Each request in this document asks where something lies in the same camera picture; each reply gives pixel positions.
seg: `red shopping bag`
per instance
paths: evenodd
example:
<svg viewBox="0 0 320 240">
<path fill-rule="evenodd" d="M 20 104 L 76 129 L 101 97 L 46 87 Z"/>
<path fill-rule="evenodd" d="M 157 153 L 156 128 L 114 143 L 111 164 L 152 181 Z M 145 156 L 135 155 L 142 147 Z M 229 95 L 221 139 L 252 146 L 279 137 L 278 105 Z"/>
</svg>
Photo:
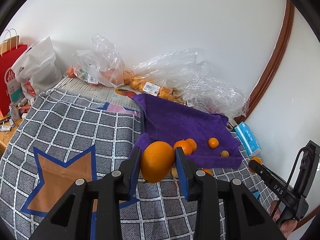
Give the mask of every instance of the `red shopping bag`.
<svg viewBox="0 0 320 240">
<path fill-rule="evenodd" d="M 21 84 L 17 82 L 12 65 L 28 48 L 26 44 L 0 54 L 0 112 L 5 116 L 9 112 L 11 102 L 18 103 L 23 98 Z"/>
</svg>

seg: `metal screw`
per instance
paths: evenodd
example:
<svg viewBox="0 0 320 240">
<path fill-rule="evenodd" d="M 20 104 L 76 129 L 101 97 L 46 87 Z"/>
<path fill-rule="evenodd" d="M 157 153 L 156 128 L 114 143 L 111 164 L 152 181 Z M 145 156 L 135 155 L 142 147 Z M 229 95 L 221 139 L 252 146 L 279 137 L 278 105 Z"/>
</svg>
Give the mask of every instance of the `metal screw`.
<svg viewBox="0 0 320 240">
<path fill-rule="evenodd" d="M 239 179 L 233 179 L 233 180 L 232 180 L 232 183 L 235 184 L 235 185 L 237 185 L 237 186 L 239 186 L 239 185 L 241 185 L 241 180 L 239 180 Z"/>
<path fill-rule="evenodd" d="M 121 171 L 113 171 L 113 172 L 111 173 L 111 175 L 112 175 L 113 177 L 119 177 L 119 176 L 121 175 Z"/>
<path fill-rule="evenodd" d="M 203 177 L 205 175 L 205 172 L 199 170 L 199 171 L 196 172 L 196 175 L 199 176 L 199 177 Z"/>
<path fill-rule="evenodd" d="M 84 179 L 77 179 L 77 180 L 76 180 L 76 185 L 77 185 L 77 186 L 80 186 L 80 185 L 82 185 L 82 184 L 84 184 Z"/>
</svg>

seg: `white wall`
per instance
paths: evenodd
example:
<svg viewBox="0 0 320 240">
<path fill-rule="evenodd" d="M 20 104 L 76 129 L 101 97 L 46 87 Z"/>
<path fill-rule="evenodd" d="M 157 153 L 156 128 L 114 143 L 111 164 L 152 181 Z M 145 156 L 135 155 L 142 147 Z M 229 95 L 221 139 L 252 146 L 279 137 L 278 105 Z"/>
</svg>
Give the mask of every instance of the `white wall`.
<svg viewBox="0 0 320 240">
<path fill-rule="evenodd" d="M 308 227 L 310 226 L 313 219 L 311 219 L 309 222 L 305 223 L 302 227 L 298 228 L 297 230 L 293 231 L 289 237 L 288 240 L 300 240 L 300 238 L 303 236 L 305 231 L 307 231 Z"/>
<path fill-rule="evenodd" d="M 285 0 L 28 0 L 9 28 L 31 43 L 51 36 L 62 71 L 100 33 L 125 63 L 203 47 L 216 76 L 250 93 L 274 49 Z"/>
<path fill-rule="evenodd" d="M 247 123 L 262 147 L 264 164 L 287 179 L 300 148 L 320 145 L 320 43 L 296 9 L 281 65 Z M 295 183 L 299 167 L 291 185 Z M 320 171 L 307 197 L 309 212 L 320 204 Z"/>
</svg>

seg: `plastic bag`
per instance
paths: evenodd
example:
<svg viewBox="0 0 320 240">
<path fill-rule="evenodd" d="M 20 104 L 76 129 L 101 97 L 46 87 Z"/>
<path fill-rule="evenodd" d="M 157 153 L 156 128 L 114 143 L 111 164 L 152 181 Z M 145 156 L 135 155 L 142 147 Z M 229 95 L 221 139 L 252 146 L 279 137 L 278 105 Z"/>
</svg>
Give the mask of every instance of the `plastic bag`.
<svg viewBox="0 0 320 240">
<path fill-rule="evenodd" d="M 75 68 L 80 67 L 93 79 L 107 86 L 117 88 L 130 84 L 132 73 L 125 71 L 122 57 L 116 46 L 106 38 L 92 37 L 94 50 L 77 50 L 74 54 Z"/>
<path fill-rule="evenodd" d="M 71 78 L 79 78 L 85 82 L 87 82 L 91 86 L 98 86 L 99 82 L 92 78 L 87 72 L 83 71 L 80 67 L 73 67 L 67 69 L 66 73 L 64 74 L 65 77 Z"/>
<path fill-rule="evenodd" d="M 145 92 L 147 82 L 159 86 L 158 96 L 207 113 L 234 118 L 245 115 L 248 96 L 231 84 L 214 78 L 204 51 L 187 49 L 157 56 L 132 67 L 131 87 Z"/>
<path fill-rule="evenodd" d="M 53 88 L 62 79 L 60 70 L 54 65 L 55 59 L 48 37 L 33 43 L 13 64 L 12 70 L 27 99 Z"/>
</svg>

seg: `wooden table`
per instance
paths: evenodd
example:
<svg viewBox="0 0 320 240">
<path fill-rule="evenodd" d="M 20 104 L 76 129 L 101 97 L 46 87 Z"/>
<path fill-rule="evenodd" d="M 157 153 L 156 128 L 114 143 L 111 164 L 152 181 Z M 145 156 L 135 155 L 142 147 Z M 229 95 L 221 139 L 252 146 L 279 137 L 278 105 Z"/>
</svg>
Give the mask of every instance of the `wooden table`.
<svg viewBox="0 0 320 240">
<path fill-rule="evenodd" d="M 11 140 L 11 137 L 13 136 L 14 132 L 16 131 L 19 124 L 21 124 L 21 122 L 22 122 L 22 119 L 20 118 L 19 120 L 14 122 L 15 126 L 12 127 L 10 131 L 0 132 L 0 157 L 4 153 L 4 150 L 6 149 L 9 141 Z"/>
</svg>

